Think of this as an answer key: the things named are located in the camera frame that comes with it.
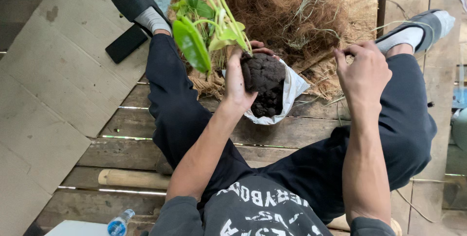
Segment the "plastic water bottle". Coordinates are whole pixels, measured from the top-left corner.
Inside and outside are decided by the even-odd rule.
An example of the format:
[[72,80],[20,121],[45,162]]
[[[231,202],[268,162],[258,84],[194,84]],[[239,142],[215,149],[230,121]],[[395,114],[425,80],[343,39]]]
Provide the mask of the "plastic water bottle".
[[128,221],[135,215],[132,209],[127,209],[117,217],[113,218],[107,226],[107,232],[110,236],[125,236],[128,230]]

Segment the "person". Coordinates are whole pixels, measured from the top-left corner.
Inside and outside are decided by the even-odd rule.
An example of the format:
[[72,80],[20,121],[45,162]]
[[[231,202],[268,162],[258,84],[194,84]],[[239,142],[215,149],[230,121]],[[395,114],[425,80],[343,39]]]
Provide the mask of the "person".
[[[130,7],[112,1],[122,13]],[[411,19],[418,24],[403,23],[376,42],[335,49],[351,125],[250,168],[229,139],[257,95],[244,89],[242,51],[232,52],[225,96],[211,113],[197,101],[160,9],[152,1],[134,11],[129,20],[154,33],[146,68],[149,113],[154,143],[174,169],[150,235],[329,236],[325,224],[344,213],[353,236],[395,235],[390,191],[427,165],[436,133],[413,53],[449,32],[447,12],[430,10]],[[263,43],[251,44],[253,52],[273,55]],[[346,55],[354,56],[351,65]]]

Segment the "wooden floor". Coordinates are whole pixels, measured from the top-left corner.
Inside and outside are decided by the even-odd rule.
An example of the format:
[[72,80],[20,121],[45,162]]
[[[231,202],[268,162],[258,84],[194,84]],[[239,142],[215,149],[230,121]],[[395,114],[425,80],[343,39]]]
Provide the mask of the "wooden floor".
[[[409,16],[429,8],[442,8],[456,18],[465,18],[465,15],[461,15],[462,8],[458,0],[394,1],[397,1]],[[385,15],[382,18],[386,24],[404,19],[400,9],[393,4],[387,3],[383,9]],[[462,167],[461,159],[466,158],[463,151],[451,146],[447,153],[454,67],[459,55],[459,26],[460,22],[456,23],[449,36],[432,47],[426,56],[419,55],[428,101],[435,103],[434,107],[429,108],[429,112],[437,122],[439,130],[433,141],[433,160],[423,173],[415,177],[416,179],[444,180],[445,173],[467,175]],[[99,190],[160,191],[110,187],[99,185],[97,182],[98,174],[103,168],[169,172],[163,158],[161,159],[163,155],[150,140],[155,126],[154,119],[147,110],[148,94],[149,85],[143,78],[102,129],[100,137],[93,140],[92,145],[63,181],[62,186],[75,189],[61,188],[55,192],[36,220],[39,227],[49,230],[63,220],[108,223],[125,209],[133,209],[137,215],[148,215],[148,224],[155,221],[164,197]],[[301,95],[297,100],[311,101],[314,98]],[[213,97],[201,98],[200,102],[212,112],[219,104]],[[258,126],[242,118],[231,139],[252,167],[268,165],[303,146],[328,138],[336,126],[349,124],[350,117],[345,101],[324,107],[325,104],[327,102],[323,100],[296,102],[288,116],[276,126]],[[448,164],[448,170],[445,172],[447,160],[457,161],[457,167]],[[445,227],[450,228],[449,233],[456,233],[453,235],[466,233],[467,222],[463,220],[467,218],[464,211],[467,209],[467,193],[463,194],[463,190],[465,192],[467,189],[465,176],[447,176],[446,179],[451,181],[446,186],[444,183],[414,181],[399,190],[417,209],[437,222],[433,224],[421,217],[398,193],[393,192],[392,215],[400,223],[404,234],[425,236],[434,235],[436,232],[436,235],[449,235],[442,230]],[[346,232],[333,233],[349,235]]]

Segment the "dirt stain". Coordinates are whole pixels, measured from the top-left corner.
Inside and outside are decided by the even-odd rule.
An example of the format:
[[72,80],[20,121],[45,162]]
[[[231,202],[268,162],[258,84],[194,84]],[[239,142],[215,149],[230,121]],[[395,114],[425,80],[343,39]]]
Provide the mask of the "dirt stain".
[[52,11],[47,11],[46,18],[50,22],[53,22],[57,16],[58,16],[58,7],[57,6],[54,6],[52,8]]

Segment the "black pants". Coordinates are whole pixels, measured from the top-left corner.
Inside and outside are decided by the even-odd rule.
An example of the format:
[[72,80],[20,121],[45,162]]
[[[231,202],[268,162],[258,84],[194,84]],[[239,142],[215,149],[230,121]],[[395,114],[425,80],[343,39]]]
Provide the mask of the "black pants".
[[[436,125],[427,111],[425,83],[417,60],[399,54],[387,62],[392,79],[381,96],[379,132],[390,189],[394,190],[406,185],[431,159]],[[153,140],[175,168],[212,113],[197,101],[198,93],[192,89],[170,36],[157,34],[152,38],[146,76],[151,88],[149,113],[156,125]],[[329,223],[344,214],[342,164],[349,133],[349,126],[335,128],[330,138],[258,169],[247,165],[229,139],[201,203],[238,179],[260,175],[306,199],[318,217]]]

